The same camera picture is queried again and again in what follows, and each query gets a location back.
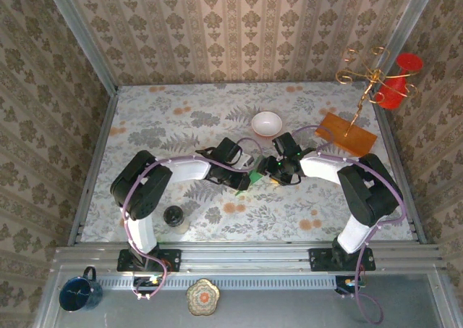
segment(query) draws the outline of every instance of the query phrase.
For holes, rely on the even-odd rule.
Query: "cup handle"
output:
[[[96,281],[96,269],[94,266],[87,266],[84,270],[84,277],[88,279],[88,273],[92,271],[92,278],[90,279],[91,281]]]

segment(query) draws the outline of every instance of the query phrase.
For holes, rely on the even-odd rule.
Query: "patterned wall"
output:
[[[0,0],[0,327],[29,327],[108,96],[52,0]]]
[[[430,0],[405,46],[421,94],[392,124],[427,236],[440,243],[463,304],[463,0]]]
[[[333,80],[408,0],[73,0],[118,85]]]

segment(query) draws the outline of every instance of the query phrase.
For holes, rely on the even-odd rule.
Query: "wooden board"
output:
[[[347,137],[344,137],[350,122],[332,113],[328,113],[320,125],[331,130],[334,135],[333,143],[336,146],[348,151],[354,156],[364,156],[370,153],[371,147],[375,143],[376,138],[378,138],[378,136],[356,125],[351,128]],[[315,134],[327,141],[331,139],[330,134],[321,128],[318,128]]]

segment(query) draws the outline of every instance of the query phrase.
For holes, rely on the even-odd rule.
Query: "blue mug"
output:
[[[66,311],[87,311],[95,308],[103,297],[103,288],[96,282],[96,270],[87,266],[84,274],[70,279],[59,293],[59,305]]]

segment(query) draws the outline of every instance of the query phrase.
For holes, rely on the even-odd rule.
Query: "floral tablecloth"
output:
[[[143,149],[157,158],[193,154],[217,146],[224,137],[234,141],[252,137],[265,155],[276,155],[271,141],[250,126],[261,111],[276,112],[281,132],[320,124],[326,112],[351,119],[364,84],[253,83],[123,87],[90,204],[83,242],[125,241],[121,214],[109,187],[132,157]],[[373,108],[366,104],[357,125],[378,135],[372,152],[390,168]],[[296,135],[305,148],[323,142],[313,131]],[[246,153],[258,154],[251,142]],[[346,156],[337,147],[326,150]],[[167,241],[303,241],[333,240],[349,218],[342,189],[331,182],[303,179],[280,187],[267,177],[235,196],[225,186],[202,181],[170,185],[153,213],[156,237]],[[178,205],[190,220],[184,235],[174,234],[163,222],[166,207]],[[387,226],[379,240],[411,240],[409,225]]]

